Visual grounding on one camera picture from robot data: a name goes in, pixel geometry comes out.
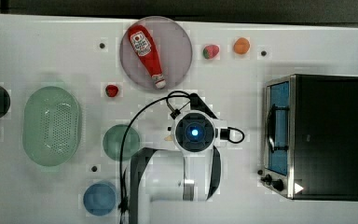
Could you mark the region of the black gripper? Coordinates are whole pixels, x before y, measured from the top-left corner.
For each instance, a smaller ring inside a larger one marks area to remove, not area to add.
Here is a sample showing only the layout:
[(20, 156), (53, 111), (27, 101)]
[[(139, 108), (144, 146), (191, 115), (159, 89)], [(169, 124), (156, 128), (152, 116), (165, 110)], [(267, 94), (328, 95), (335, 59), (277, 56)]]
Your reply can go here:
[(207, 106), (204, 101), (196, 94), (191, 93), (190, 99), (190, 114), (194, 116), (203, 116), (209, 119), (217, 119), (215, 113)]

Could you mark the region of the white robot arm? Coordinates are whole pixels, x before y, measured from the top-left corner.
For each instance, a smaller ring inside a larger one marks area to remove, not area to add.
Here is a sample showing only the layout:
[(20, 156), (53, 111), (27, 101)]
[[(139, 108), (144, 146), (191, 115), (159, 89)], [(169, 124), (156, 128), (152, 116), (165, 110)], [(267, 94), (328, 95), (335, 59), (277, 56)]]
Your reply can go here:
[(153, 201), (206, 202), (219, 188), (219, 149), (230, 130), (196, 93), (186, 98), (190, 108), (172, 112), (171, 149), (144, 147), (131, 157), (128, 224), (151, 224)]

